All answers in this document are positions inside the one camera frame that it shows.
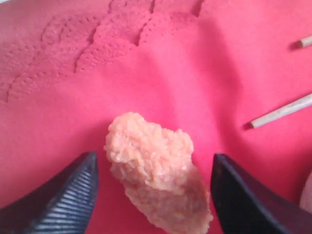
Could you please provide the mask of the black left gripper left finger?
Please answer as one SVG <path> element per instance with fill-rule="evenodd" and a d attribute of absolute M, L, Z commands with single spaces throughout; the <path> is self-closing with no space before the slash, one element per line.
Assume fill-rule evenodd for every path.
<path fill-rule="evenodd" d="M 1 208 L 2 234 L 83 234 L 98 195 L 98 158 L 85 152 L 28 195 Z"/>

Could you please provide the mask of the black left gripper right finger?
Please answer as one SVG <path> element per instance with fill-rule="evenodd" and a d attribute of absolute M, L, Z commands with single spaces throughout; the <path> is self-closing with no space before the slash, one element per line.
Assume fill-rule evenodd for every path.
<path fill-rule="evenodd" d="M 280 197 L 226 154 L 215 154 L 211 197 L 225 234 L 310 234 L 312 215 Z"/>

